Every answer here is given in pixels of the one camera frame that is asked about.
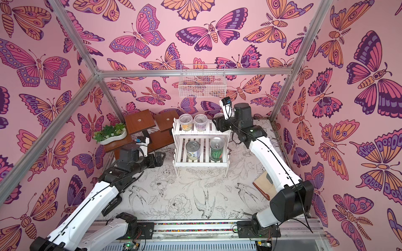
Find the green watermelon can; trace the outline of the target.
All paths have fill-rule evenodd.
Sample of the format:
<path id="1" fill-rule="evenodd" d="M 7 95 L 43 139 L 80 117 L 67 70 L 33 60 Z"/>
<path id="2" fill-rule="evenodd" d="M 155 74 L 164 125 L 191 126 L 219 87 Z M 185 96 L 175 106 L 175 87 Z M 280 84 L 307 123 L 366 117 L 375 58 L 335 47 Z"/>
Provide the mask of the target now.
<path id="1" fill-rule="evenodd" d="M 220 137 L 214 137 L 210 141 L 210 160 L 219 162 L 223 158 L 224 140 Z"/>

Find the white wooden slatted shelf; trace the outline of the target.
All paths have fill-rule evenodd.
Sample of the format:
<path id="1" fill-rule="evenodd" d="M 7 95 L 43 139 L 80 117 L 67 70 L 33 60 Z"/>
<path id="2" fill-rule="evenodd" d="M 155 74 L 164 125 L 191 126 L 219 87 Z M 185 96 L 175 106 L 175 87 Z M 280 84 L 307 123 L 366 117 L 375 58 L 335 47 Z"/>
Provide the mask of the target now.
<path id="1" fill-rule="evenodd" d="M 175 144 L 175 151 L 173 156 L 173 166 L 175 173 L 178 175 L 181 168 L 195 168 L 195 167 L 213 167 L 222 168 L 224 176 L 227 176 L 229 169 L 229 149 L 228 143 L 231 136 L 231 131 L 220 132 L 216 129 L 212 121 L 208 121 L 206 131 L 197 131 L 193 125 L 191 131 L 183 131 L 180 127 L 179 120 L 175 119 L 172 129 L 172 135 Z M 224 140 L 223 158 L 219 162 L 210 160 L 210 141 L 214 137 L 220 137 Z M 200 158 L 195 161 L 187 159 L 186 143 L 190 140 L 195 140 L 200 143 Z"/>

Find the yellow seed jar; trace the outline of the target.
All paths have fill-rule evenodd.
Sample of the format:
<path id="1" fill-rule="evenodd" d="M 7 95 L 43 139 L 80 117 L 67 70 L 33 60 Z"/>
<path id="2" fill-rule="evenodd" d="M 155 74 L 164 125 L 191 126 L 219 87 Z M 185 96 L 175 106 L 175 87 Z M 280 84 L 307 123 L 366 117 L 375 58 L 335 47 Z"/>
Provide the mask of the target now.
<path id="1" fill-rule="evenodd" d="M 179 124 L 183 131 L 191 131 L 193 127 L 193 117 L 190 114 L 179 116 Z"/>

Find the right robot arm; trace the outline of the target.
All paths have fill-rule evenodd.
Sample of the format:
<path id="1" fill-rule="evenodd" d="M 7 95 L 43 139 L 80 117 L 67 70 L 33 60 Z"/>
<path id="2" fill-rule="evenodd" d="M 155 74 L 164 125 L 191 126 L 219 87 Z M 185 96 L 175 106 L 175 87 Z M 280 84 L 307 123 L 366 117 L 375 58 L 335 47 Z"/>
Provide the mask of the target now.
<path id="1" fill-rule="evenodd" d="M 223 116 L 213 119 L 217 130 L 231 130 L 260 161 L 276 194 L 269 206 L 252 216 L 251 231 L 254 236 L 271 236 L 279 226 L 298 216 L 307 215 L 311 208 L 314 187 L 303 181 L 283 161 L 274 149 L 265 130 L 253 123 L 251 107 L 247 103 L 233 105 L 228 98 L 220 101 Z"/>

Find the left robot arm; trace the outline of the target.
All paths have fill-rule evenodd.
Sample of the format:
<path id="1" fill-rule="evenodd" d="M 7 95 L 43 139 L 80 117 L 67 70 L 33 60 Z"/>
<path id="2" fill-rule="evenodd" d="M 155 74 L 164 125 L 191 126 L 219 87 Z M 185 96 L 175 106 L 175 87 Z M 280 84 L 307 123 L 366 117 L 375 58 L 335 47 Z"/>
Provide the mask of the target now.
<path id="1" fill-rule="evenodd" d="M 100 251 L 119 238 L 136 238 L 144 234 L 137 217 L 130 213 L 118 214 L 112 223 L 89 236 L 87 230 L 99 215 L 106 216 L 121 202 L 121 194 L 136 182 L 146 169 L 160 167 L 166 154 L 145 150 L 121 149 L 119 159 L 100 176 L 93 190 L 47 237 L 37 237 L 31 251 Z"/>

